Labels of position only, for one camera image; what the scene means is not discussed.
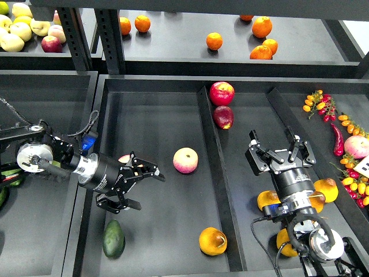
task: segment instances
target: storage compartment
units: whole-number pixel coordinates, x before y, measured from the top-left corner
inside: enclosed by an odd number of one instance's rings
[[[0,97],[31,123],[39,119],[63,134],[83,128],[89,119],[97,73],[15,72],[0,70]],[[0,102],[2,129],[21,122]],[[1,155],[2,163],[15,162],[16,142]],[[61,276],[77,179],[58,181],[41,174],[29,175],[10,188],[0,209],[0,272],[2,276]]]

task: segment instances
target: green vegetable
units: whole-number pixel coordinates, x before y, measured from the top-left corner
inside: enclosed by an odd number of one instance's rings
[[[103,250],[108,258],[118,258],[125,247],[125,235],[118,221],[112,219],[103,234]]]
[[[4,202],[6,200],[7,192],[8,192],[7,187],[4,187],[4,188],[0,189],[0,207],[2,206],[2,204],[4,204]]]

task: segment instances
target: robotic arm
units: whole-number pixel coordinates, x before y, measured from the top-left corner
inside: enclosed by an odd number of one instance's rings
[[[98,192],[98,207],[115,214],[126,208],[140,210],[141,204],[125,198],[125,194],[144,178],[153,177],[165,181],[157,164],[136,157],[134,152],[131,152],[126,164],[102,153],[84,156],[94,140],[88,132],[79,141],[76,137],[57,134],[50,126],[41,123],[0,130],[0,154],[11,142],[19,143],[17,162],[1,165],[0,161],[1,172],[21,168],[15,174],[1,176],[0,188],[22,178],[24,174],[44,170],[63,178],[76,173],[80,186]],[[54,166],[53,160],[59,162],[61,167]],[[118,201],[109,199],[112,196],[117,196]]]
[[[309,263],[317,276],[328,276],[321,264],[331,260],[336,264],[338,276],[369,276],[356,246],[352,247],[352,240],[342,240],[311,206],[309,195],[315,188],[306,169],[316,161],[309,142],[303,141],[288,127],[289,149],[272,151],[261,145],[255,130],[249,135],[251,143],[245,155],[251,169],[256,176],[270,172],[281,201],[281,204],[265,206],[264,215],[268,220],[284,223],[291,244],[300,256],[305,276],[312,276],[308,275]],[[345,251],[351,262],[359,264],[359,269],[341,259]]]

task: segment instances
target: chili pepper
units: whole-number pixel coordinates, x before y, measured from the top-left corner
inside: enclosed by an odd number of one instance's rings
[[[334,131],[334,135],[336,136],[336,143],[334,145],[334,150],[333,153],[340,157],[344,154],[345,149],[344,149],[344,137],[341,133],[341,131],[339,130],[339,128],[336,127],[335,124],[331,123],[330,126],[332,126],[333,131]]]
[[[356,203],[357,205],[362,209],[364,208],[364,203],[363,203],[363,199],[359,198],[359,199],[356,199]]]

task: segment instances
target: black cable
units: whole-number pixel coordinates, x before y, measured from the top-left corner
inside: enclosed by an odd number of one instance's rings
[[[279,249],[278,249],[278,253],[277,253],[277,256],[276,256],[276,262],[275,262],[275,265],[276,265],[276,268],[277,268],[277,270],[278,270],[278,272],[281,274],[281,270],[280,270],[280,268],[279,268],[279,264],[278,264],[278,260],[279,260],[279,257],[281,256],[281,253],[282,253],[282,250],[283,250],[283,247],[285,247],[286,245],[288,245],[288,244],[291,244],[291,242],[289,242],[289,241],[286,241],[286,242],[284,242],[282,245],[281,245],[281,247],[279,247]]]
[[[22,115],[20,115],[20,113],[17,112],[17,110],[11,105],[9,104],[4,98],[0,97],[0,102],[4,103],[6,105],[6,107],[8,107],[8,109],[21,121],[23,121],[24,123],[27,124],[31,124],[28,120],[26,120]]]
[[[74,134],[67,134],[68,137],[75,137],[78,136],[79,134],[84,134],[86,133],[87,130],[89,130],[96,122],[97,119],[99,119],[99,111],[95,110],[92,111],[90,114],[90,118],[88,119],[88,123],[87,125],[80,131],[78,131],[77,133]]]
[[[276,272],[276,275],[278,277],[282,277],[282,274],[280,272],[280,270],[276,267],[276,265],[274,264],[274,261],[273,261],[273,258],[272,258],[272,255],[270,255],[269,251],[265,248],[265,246],[263,245],[263,243],[260,241],[260,239],[256,236],[256,233],[255,233],[255,230],[254,230],[254,223],[256,222],[260,222],[260,221],[264,221],[264,220],[271,220],[270,217],[264,217],[264,218],[255,218],[252,222],[251,222],[251,232],[254,236],[254,238],[256,239],[256,241],[258,242],[258,244],[261,246],[261,248],[264,250],[264,252],[266,253],[266,255],[268,256],[270,262],[272,263],[273,265],[273,269],[274,271]]]

